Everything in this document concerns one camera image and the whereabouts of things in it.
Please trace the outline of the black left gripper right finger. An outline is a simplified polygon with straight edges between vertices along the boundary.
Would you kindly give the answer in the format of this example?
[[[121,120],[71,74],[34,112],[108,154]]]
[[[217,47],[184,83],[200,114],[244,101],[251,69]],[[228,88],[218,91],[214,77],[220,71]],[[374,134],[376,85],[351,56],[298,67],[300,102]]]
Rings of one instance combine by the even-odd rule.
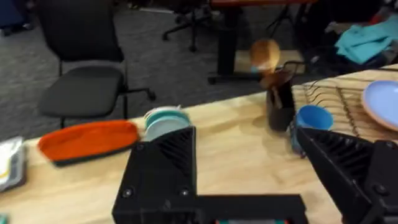
[[[397,143],[312,128],[297,140],[343,223],[397,224]]]

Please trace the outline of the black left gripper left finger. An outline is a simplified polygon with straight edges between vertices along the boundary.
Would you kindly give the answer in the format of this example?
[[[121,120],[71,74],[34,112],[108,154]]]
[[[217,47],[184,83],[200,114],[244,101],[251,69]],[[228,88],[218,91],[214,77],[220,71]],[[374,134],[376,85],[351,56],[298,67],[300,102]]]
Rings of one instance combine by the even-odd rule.
[[[115,223],[196,223],[196,129],[133,146],[112,209]]]

